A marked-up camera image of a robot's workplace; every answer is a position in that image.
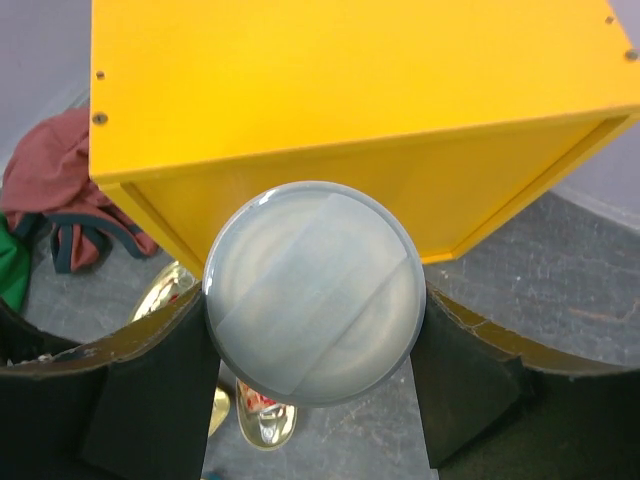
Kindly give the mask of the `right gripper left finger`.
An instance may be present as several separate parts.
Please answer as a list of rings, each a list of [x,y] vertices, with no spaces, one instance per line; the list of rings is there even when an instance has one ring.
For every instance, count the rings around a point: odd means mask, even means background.
[[[80,344],[1,310],[5,479],[197,479],[220,358],[192,287]]]

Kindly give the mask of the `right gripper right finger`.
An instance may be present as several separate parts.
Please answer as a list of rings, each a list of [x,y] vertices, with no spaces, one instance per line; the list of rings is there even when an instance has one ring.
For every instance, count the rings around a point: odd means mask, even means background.
[[[411,354],[442,479],[635,479],[639,372],[507,330],[437,290]]]

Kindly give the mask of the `oval gold fish tin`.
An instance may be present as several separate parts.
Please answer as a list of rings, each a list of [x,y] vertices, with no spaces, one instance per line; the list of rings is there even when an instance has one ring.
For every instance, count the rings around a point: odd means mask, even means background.
[[[141,296],[128,324],[173,303],[197,283],[196,277],[178,261],[164,267]]]

